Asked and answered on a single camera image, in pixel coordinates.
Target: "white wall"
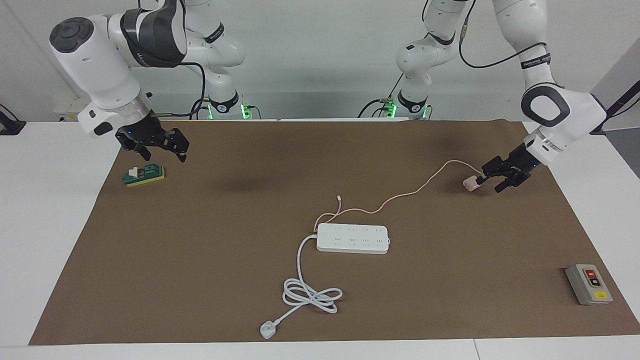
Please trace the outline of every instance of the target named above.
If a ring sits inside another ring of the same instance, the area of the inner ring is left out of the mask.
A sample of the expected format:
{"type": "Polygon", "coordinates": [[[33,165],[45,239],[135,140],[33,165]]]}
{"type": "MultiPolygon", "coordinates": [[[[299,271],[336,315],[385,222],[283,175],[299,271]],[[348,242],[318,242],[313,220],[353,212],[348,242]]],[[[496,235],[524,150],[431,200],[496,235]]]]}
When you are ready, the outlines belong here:
{"type": "MultiPolygon", "coordinates": [[[[135,3],[0,0],[17,17],[5,24],[9,15],[2,9],[0,100],[28,120],[52,119],[52,103],[41,99],[71,99],[72,90],[77,89],[75,85],[70,89],[52,68],[51,28],[67,17],[122,12],[135,3]],[[18,21],[26,25],[28,34],[15,25],[18,21]],[[5,28],[14,35],[7,35],[5,28]]],[[[368,100],[386,96],[395,83],[396,51],[425,33],[420,21],[422,0],[215,3],[227,31],[248,50],[246,62],[232,73],[240,90],[260,106],[265,117],[357,115],[368,100]]],[[[640,31],[640,8],[634,0],[548,0],[548,7],[554,74],[571,89],[590,91],[640,31]]],[[[476,8],[465,41],[467,58],[487,63],[511,54],[491,2],[479,0],[476,8]]],[[[155,93],[157,111],[183,111],[197,98],[198,78],[186,69],[133,71],[145,90],[155,93]]],[[[518,60],[474,70],[455,59],[431,74],[436,119],[523,119],[519,102],[524,81],[518,60]]]]}
{"type": "MultiPolygon", "coordinates": [[[[608,108],[613,105],[637,81],[640,81],[640,38],[615,64],[613,69],[597,84],[593,93],[608,108]]],[[[621,111],[627,109],[637,99],[633,98],[621,111]]],[[[634,106],[624,114],[609,120],[605,130],[640,127],[640,106],[634,106]]]]}

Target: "power socket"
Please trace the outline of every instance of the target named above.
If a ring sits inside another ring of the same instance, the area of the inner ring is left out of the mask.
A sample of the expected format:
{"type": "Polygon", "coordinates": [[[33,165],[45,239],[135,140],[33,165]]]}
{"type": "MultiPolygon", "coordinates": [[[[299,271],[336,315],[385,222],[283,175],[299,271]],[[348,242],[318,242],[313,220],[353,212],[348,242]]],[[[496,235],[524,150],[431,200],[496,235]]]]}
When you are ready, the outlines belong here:
{"type": "Polygon", "coordinates": [[[316,247],[325,252],[386,254],[390,240],[387,228],[379,225],[320,224],[316,247]]]}

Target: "green led light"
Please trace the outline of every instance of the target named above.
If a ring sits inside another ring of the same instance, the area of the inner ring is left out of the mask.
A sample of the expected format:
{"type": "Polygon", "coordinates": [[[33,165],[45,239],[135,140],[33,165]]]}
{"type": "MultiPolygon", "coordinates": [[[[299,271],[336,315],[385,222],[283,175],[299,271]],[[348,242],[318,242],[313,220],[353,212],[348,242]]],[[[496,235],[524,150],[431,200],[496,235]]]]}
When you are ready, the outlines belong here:
{"type": "Polygon", "coordinates": [[[387,110],[387,117],[396,117],[397,109],[398,109],[398,107],[396,106],[396,104],[391,103],[391,108],[389,108],[389,110],[387,110]]]}
{"type": "Polygon", "coordinates": [[[241,104],[240,107],[242,108],[242,114],[245,120],[248,120],[251,118],[251,110],[247,109],[245,105],[241,104]]]}
{"type": "Polygon", "coordinates": [[[422,113],[422,119],[431,120],[432,114],[433,114],[433,106],[427,105],[424,107],[424,112],[422,113]]]}

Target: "switch box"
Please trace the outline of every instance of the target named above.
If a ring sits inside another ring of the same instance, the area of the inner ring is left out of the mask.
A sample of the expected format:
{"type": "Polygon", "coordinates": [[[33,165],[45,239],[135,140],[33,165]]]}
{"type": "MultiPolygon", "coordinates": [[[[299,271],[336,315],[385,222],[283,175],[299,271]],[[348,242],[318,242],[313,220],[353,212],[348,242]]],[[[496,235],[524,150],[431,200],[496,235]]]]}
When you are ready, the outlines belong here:
{"type": "Polygon", "coordinates": [[[326,252],[386,254],[389,243],[387,228],[384,226],[320,224],[316,247],[326,252]]]}
{"type": "Polygon", "coordinates": [[[573,265],[564,272],[582,305],[607,304],[613,301],[595,265],[573,265]]]}

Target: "black cable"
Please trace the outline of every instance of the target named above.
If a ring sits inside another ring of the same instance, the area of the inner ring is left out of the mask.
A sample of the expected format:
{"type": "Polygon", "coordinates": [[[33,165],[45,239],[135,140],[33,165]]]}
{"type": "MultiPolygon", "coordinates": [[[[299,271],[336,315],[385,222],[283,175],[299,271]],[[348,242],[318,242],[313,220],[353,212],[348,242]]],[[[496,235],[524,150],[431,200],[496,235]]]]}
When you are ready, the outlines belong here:
{"type": "Polygon", "coordinates": [[[257,106],[254,106],[254,108],[255,108],[256,110],[258,110],[258,116],[259,116],[259,117],[260,117],[260,119],[262,120],[262,113],[260,112],[260,108],[259,108],[259,107],[257,107],[257,106]]]}
{"type": "Polygon", "coordinates": [[[13,116],[13,118],[14,118],[16,121],[20,121],[20,119],[18,119],[18,117],[17,117],[17,116],[15,116],[15,114],[14,114],[11,110],[9,110],[5,105],[0,104],[0,106],[2,107],[2,109],[5,109],[6,111],[8,111],[8,112],[9,112],[9,114],[11,114],[11,116],[13,116]]]}
{"type": "Polygon", "coordinates": [[[202,110],[208,110],[209,108],[202,106],[198,111],[196,111],[196,120],[200,120],[200,112],[202,110]]]}
{"type": "MultiPolygon", "coordinates": [[[[200,102],[200,100],[196,100],[193,105],[191,105],[191,112],[193,113],[194,110],[196,110],[196,106],[198,105],[198,103],[200,102]]],[[[193,114],[191,114],[189,116],[189,120],[193,120],[193,114]]]]}
{"type": "Polygon", "coordinates": [[[422,8],[422,22],[424,22],[424,11],[427,10],[427,4],[429,3],[429,0],[427,0],[424,3],[424,7],[422,8]]]}
{"type": "Polygon", "coordinates": [[[378,114],[378,117],[380,117],[380,115],[382,115],[382,112],[383,112],[384,110],[385,110],[384,108],[377,109],[376,111],[374,111],[374,112],[373,112],[373,114],[371,114],[371,117],[376,117],[376,113],[377,113],[378,111],[380,111],[380,114],[378,114]]]}
{"type": "Polygon", "coordinates": [[[638,97],[638,98],[636,99],[636,101],[635,101],[633,104],[631,104],[631,106],[629,106],[628,108],[626,108],[626,109],[622,110],[621,112],[619,112],[619,113],[617,113],[617,114],[613,115],[613,116],[612,116],[612,117],[610,117],[609,119],[613,119],[614,117],[616,117],[616,116],[620,116],[620,115],[622,115],[622,114],[626,113],[627,111],[631,110],[631,108],[633,108],[633,107],[638,103],[638,101],[640,101],[640,97],[638,97]]]}
{"type": "Polygon", "coordinates": [[[404,74],[400,74],[400,77],[398,78],[398,81],[396,81],[396,84],[394,85],[394,88],[391,89],[391,92],[389,93],[389,96],[387,97],[391,97],[391,95],[393,95],[394,91],[396,90],[396,88],[398,87],[398,84],[400,84],[400,80],[402,80],[402,76],[404,74]]]}
{"type": "MultiPolygon", "coordinates": [[[[204,102],[204,94],[207,91],[207,77],[204,74],[204,68],[199,63],[179,63],[178,65],[182,65],[182,66],[192,65],[192,66],[197,66],[197,67],[200,68],[200,72],[202,73],[202,91],[200,93],[200,104],[198,105],[198,110],[197,110],[197,111],[200,111],[200,108],[202,107],[202,103],[204,102]]],[[[185,114],[170,113],[167,116],[168,117],[169,116],[171,116],[171,117],[190,117],[195,113],[195,111],[196,110],[191,110],[191,112],[185,113],[185,114]]]]}
{"type": "Polygon", "coordinates": [[[375,99],[370,101],[368,104],[365,105],[364,108],[362,108],[362,111],[360,111],[360,113],[358,114],[358,117],[362,117],[362,114],[364,114],[364,112],[373,104],[375,104],[376,102],[381,102],[380,99],[375,99]]]}
{"type": "Polygon", "coordinates": [[[476,1],[477,0],[474,0],[474,2],[471,4],[471,7],[469,8],[469,12],[467,13],[467,17],[465,17],[465,23],[464,23],[464,25],[462,25],[462,31],[460,31],[460,42],[458,42],[458,51],[460,52],[460,58],[462,59],[462,61],[467,66],[472,67],[474,69],[486,69],[488,67],[493,67],[493,66],[496,66],[496,65],[500,65],[501,63],[504,63],[505,61],[509,61],[509,60],[515,58],[516,56],[521,55],[525,51],[529,51],[529,50],[533,49],[536,46],[541,46],[541,45],[542,46],[547,46],[547,43],[545,43],[545,42],[538,42],[538,43],[535,43],[535,44],[527,47],[524,50],[521,50],[521,51],[509,56],[508,58],[504,58],[504,59],[502,59],[500,61],[496,61],[495,63],[491,63],[491,64],[488,64],[488,65],[480,65],[480,66],[478,66],[478,65],[473,65],[473,64],[469,63],[467,61],[467,59],[465,59],[465,56],[462,54],[462,42],[464,41],[465,36],[467,34],[467,26],[468,26],[468,23],[469,23],[469,17],[471,16],[471,12],[473,11],[474,7],[476,6],[476,1]]]}

